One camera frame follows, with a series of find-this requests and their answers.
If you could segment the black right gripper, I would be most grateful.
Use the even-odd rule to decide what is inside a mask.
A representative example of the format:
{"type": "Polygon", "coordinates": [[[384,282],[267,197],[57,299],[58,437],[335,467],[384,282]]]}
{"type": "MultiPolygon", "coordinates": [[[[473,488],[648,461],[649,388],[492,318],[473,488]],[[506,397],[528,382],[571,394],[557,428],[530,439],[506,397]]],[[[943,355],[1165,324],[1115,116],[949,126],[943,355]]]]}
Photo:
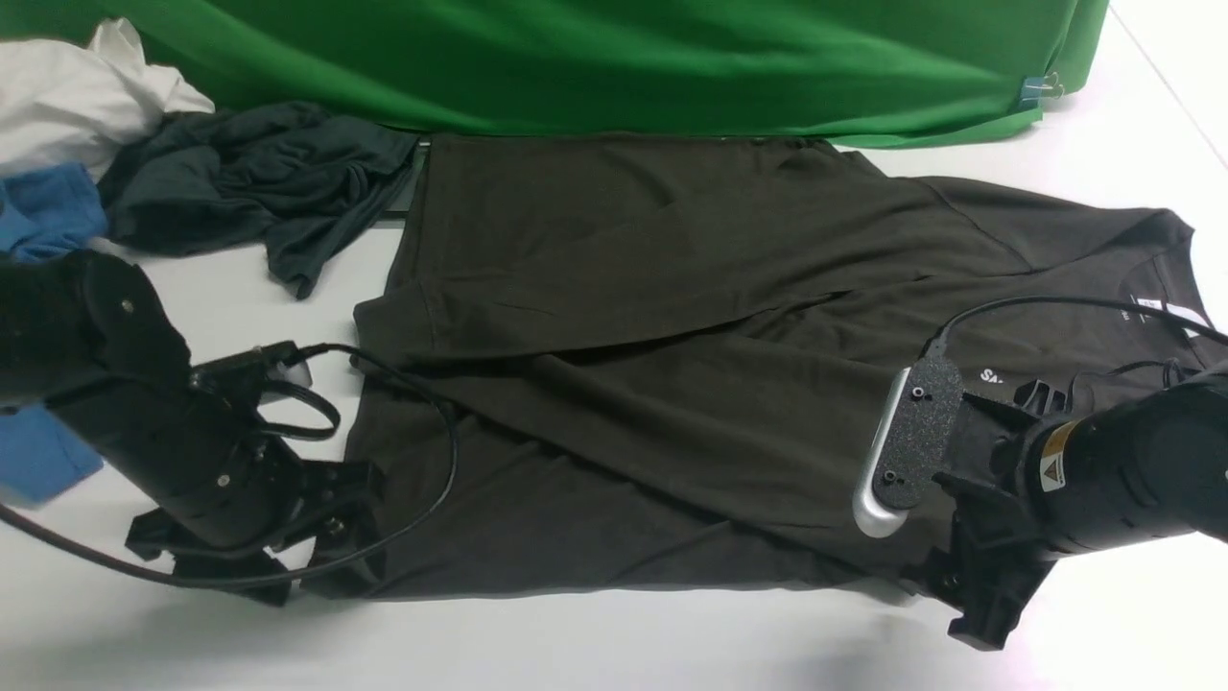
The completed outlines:
{"type": "Polygon", "coordinates": [[[962,393],[947,468],[935,476],[955,500],[949,545],[903,568],[903,585],[955,608],[948,635],[974,649],[1003,649],[1055,567],[1050,558],[1077,555],[1049,528],[1047,509],[1032,498],[1038,481],[1027,479],[1044,436],[1071,419],[1070,393],[1043,380],[1007,403],[962,393]]]}

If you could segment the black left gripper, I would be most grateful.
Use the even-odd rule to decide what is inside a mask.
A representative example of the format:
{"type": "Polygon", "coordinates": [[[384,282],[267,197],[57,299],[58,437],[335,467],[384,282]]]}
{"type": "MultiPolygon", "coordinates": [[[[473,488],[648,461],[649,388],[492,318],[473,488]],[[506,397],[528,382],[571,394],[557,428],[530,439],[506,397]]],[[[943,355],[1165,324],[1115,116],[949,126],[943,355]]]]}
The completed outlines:
{"type": "Polygon", "coordinates": [[[131,554],[167,554],[182,579],[279,577],[220,590],[285,608],[293,585],[265,552],[273,530],[289,517],[279,552],[308,539],[321,552],[352,552],[378,533],[386,475],[368,461],[305,461],[301,471],[284,441],[329,439],[332,428],[264,420],[266,392],[332,416],[325,399],[293,384],[239,390],[236,404],[185,384],[91,384],[59,394],[58,419],[156,503],[129,525],[131,554]]]}

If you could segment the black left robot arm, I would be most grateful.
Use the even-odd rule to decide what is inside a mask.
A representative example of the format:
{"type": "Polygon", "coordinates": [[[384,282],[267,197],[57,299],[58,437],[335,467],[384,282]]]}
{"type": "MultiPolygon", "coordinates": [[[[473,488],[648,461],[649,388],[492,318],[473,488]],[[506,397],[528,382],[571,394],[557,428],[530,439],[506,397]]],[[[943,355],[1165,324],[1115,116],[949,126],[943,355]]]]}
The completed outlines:
{"type": "Polygon", "coordinates": [[[311,593],[354,596],[386,574],[382,554],[357,556],[377,539],[378,469],[289,446],[341,423],[295,342],[193,366],[149,276],[95,250],[4,263],[1,298],[4,410],[39,404],[154,500],[128,530],[138,558],[271,608],[293,584],[276,552],[306,539],[328,568],[303,578],[311,593]]]}

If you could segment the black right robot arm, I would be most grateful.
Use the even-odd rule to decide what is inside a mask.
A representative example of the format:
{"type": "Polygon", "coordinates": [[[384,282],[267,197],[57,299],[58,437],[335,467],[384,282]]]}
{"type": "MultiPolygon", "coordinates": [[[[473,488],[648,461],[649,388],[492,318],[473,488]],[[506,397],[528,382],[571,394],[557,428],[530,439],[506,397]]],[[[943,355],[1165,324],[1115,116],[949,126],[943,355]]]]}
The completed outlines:
{"type": "Polygon", "coordinates": [[[935,482],[949,542],[903,569],[957,609],[952,638],[1000,650],[1059,560],[1227,534],[1227,380],[1179,385],[1074,419],[966,393],[935,482]]]}

